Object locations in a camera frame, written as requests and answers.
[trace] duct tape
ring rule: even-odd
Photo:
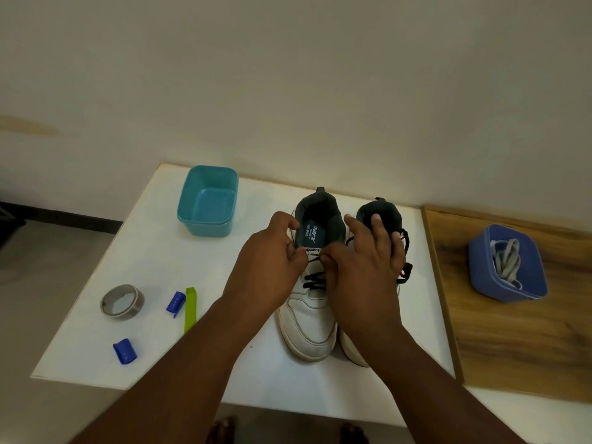
[[[101,312],[121,321],[136,316],[142,306],[144,295],[133,285],[116,286],[101,299]]]

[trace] floor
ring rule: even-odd
[[[29,377],[113,235],[29,221],[0,249],[0,444],[63,444],[120,391]],[[341,421],[220,406],[237,444],[337,442]],[[371,443],[412,443],[406,429],[359,423]]]

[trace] teal plastic container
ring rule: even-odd
[[[226,237],[238,191],[239,175],[232,168],[197,165],[185,179],[177,218],[193,235]]]

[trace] white sneaker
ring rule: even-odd
[[[384,198],[376,198],[376,201],[369,202],[358,209],[356,219],[364,223],[364,225],[366,225],[366,227],[372,231],[371,218],[375,213],[380,215],[382,223],[384,224],[384,228],[387,230],[389,236],[394,231],[397,231],[401,234],[401,238],[405,240],[405,253],[407,254],[407,250],[409,249],[409,235],[407,234],[407,231],[403,229],[403,219],[395,205],[391,202],[385,201]],[[346,244],[348,246],[353,246],[353,241],[354,236],[348,227]],[[401,284],[409,280],[411,269],[413,269],[413,265],[410,263],[405,263],[403,272],[397,279],[397,293],[399,293]],[[339,342],[341,343],[341,347],[347,358],[349,358],[358,366],[363,366],[365,368],[369,367],[368,363],[366,363],[366,360],[362,358],[356,349],[356,346],[353,345],[351,339],[349,339],[349,337],[343,332],[341,328],[339,329]]]
[[[337,324],[329,307],[319,252],[333,241],[344,241],[345,224],[337,201],[323,187],[298,203],[294,217],[300,228],[288,230],[288,235],[294,246],[305,246],[308,266],[276,314],[279,329],[292,353],[314,362],[329,355],[337,340]]]

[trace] wooden board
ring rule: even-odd
[[[460,209],[422,209],[456,378],[592,403],[592,234]],[[490,224],[528,234],[548,295],[503,304],[471,285],[468,243]]]

